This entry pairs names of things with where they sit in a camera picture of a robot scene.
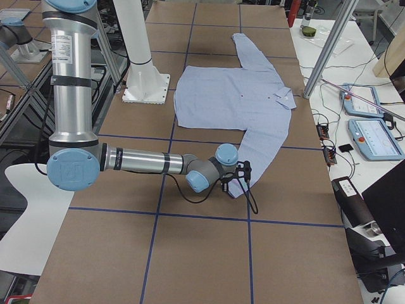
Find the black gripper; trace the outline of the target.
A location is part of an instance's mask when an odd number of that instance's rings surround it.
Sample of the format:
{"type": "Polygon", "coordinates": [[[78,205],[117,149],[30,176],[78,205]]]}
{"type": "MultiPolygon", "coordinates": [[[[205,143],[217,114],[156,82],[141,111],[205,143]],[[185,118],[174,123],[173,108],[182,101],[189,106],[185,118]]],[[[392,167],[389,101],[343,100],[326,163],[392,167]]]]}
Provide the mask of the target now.
{"type": "Polygon", "coordinates": [[[237,182],[244,180],[246,186],[240,185],[243,192],[250,191],[250,181],[251,181],[251,164],[249,161],[238,161],[237,166],[233,172],[227,172],[220,179],[221,189],[223,192],[229,192],[229,183],[236,179],[237,182]]]}

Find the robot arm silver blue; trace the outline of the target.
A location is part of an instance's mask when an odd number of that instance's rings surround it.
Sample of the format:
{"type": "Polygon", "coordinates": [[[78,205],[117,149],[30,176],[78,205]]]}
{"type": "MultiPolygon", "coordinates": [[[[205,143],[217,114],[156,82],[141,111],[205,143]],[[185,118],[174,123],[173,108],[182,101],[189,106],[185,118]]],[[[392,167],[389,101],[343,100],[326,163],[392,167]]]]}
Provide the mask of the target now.
{"type": "Polygon", "coordinates": [[[25,45],[33,40],[23,21],[17,17],[1,20],[1,46],[10,49],[14,45],[25,45]]]}
{"type": "Polygon", "coordinates": [[[251,168],[239,161],[232,144],[220,145],[214,156],[200,160],[113,147],[100,143],[92,128],[90,40],[97,34],[95,1],[43,1],[42,18],[51,31],[55,131],[49,138],[47,176],[58,188],[83,190],[105,170],[138,174],[182,174],[197,193],[217,181],[236,179],[250,188],[251,168]]]}

